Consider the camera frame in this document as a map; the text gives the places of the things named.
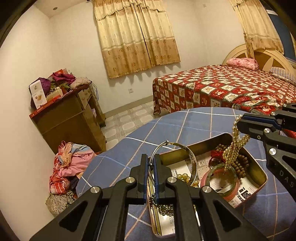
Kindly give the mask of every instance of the white wall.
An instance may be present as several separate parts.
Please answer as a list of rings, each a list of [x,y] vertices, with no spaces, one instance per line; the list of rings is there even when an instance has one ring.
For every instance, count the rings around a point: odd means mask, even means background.
[[[105,70],[91,2],[75,5],[50,19],[55,51],[59,53],[56,60],[60,60],[60,68],[69,68],[74,75],[88,77],[97,85],[103,112],[151,96],[152,80],[156,77],[207,65],[194,1],[164,0],[164,3],[181,63],[158,66],[112,80]],[[129,88],[133,88],[132,94],[129,94]]]
[[[229,0],[194,1],[206,40],[208,64],[222,64],[234,48],[245,44],[241,23]]]
[[[31,7],[0,48],[0,209],[22,241],[52,219],[45,200],[54,153],[29,118],[28,85],[54,69],[49,18]]]

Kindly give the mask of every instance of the newspaper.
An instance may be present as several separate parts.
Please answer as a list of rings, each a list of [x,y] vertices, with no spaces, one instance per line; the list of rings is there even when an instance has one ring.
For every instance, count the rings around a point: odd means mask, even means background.
[[[202,155],[196,156],[196,161],[197,161],[197,180],[201,180],[202,177],[209,171],[209,161],[211,159],[211,152],[206,152]],[[171,164],[168,166],[171,169],[172,176],[177,177],[177,174],[184,174],[186,173],[189,177],[191,177],[191,162],[190,160],[184,160],[180,161],[174,164]],[[224,193],[227,192],[228,190],[231,189],[230,183],[227,182],[227,179],[224,180],[224,182],[218,182],[218,178],[212,177],[210,181],[210,186],[216,190],[219,193]],[[232,207],[237,207],[240,203],[245,201],[247,198],[249,198],[259,187],[257,184],[251,181],[251,179],[248,179],[248,176],[241,178],[239,180],[239,189],[236,194],[236,196],[229,201],[229,204]],[[195,212],[198,224],[199,219],[197,212]],[[161,233],[162,236],[170,235],[175,233],[175,223],[174,223],[174,217],[169,217],[167,215],[162,216],[158,214],[159,217],[159,223],[161,227]]]

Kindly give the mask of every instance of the red patterned bedspread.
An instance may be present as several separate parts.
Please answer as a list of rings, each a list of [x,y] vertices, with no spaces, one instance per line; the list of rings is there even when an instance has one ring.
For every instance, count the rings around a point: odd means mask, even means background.
[[[195,107],[230,107],[269,115],[296,100],[296,87],[269,73],[225,65],[169,74],[153,81],[154,114]]]

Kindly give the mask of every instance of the beige floral curtain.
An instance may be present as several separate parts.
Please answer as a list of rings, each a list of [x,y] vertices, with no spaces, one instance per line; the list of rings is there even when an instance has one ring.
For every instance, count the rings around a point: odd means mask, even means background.
[[[109,78],[180,62],[162,0],[95,0]]]
[[[153,9],[149,4],[162,1],[143,1],[136,4],[136,13],[152,66],[180,62],[180,56],[168,16],[163,7]]]
[[[295,51],[295,56],[296,56],[296,41],[295,41],[295,39],[294,39],[294,37],[293,37],[292,34],[291,34],[291,38],[292,38],[292,41],[293,41],[293,46],[294,46],[294,51]]]
[[[230,0],[244,31],[248,54],[256,49],[275,49],[284,54],[279,35],[259,0]]]

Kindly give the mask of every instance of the blue gripper pad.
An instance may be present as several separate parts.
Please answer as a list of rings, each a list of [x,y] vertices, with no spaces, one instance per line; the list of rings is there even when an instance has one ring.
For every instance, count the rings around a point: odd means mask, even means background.
[[[148,156],[145,161],[145,179],[144,179],[144,201],[147,203],[147,180],[148,180]]]
[[[156,159],[155,159],[155,155],[153,158],[153,173],[154,173],[154,188],[155,188],[155,195],[156,195],[156,203],[159,202],[159,188],[158,188],[158,175],[157,175],[157,168],[156,168]]]
[[[243,116],[243,120],[248,120],[248,121],[256,121],[256,122],[261,122],[261,123],[266,123],[266,124],[271,124],[273,125],[277,130],[281,130],[281,126],[275,121],[271,119],[265,119],[261,117],[251,117],[251,116]]]

